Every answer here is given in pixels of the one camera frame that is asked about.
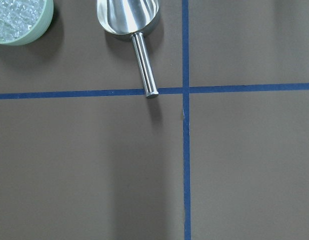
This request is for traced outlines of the steel ice scoop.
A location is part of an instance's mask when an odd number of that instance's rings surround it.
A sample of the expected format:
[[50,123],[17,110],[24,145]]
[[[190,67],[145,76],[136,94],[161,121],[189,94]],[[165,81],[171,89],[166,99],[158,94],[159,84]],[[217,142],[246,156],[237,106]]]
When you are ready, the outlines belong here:
[[145,36],[152,32],[160,18],[159,0],[97,0],[96,15],[102,28],[117,39],[132,42],[144,95],[159,95]]

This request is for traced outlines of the green bowl of ice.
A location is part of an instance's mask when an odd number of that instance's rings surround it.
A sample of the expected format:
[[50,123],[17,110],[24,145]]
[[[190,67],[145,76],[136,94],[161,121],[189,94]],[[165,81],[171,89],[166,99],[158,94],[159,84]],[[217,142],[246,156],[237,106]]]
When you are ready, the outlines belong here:
[[0,45],[34,42],[48,30],[53,15],[52,0],[0,0]]

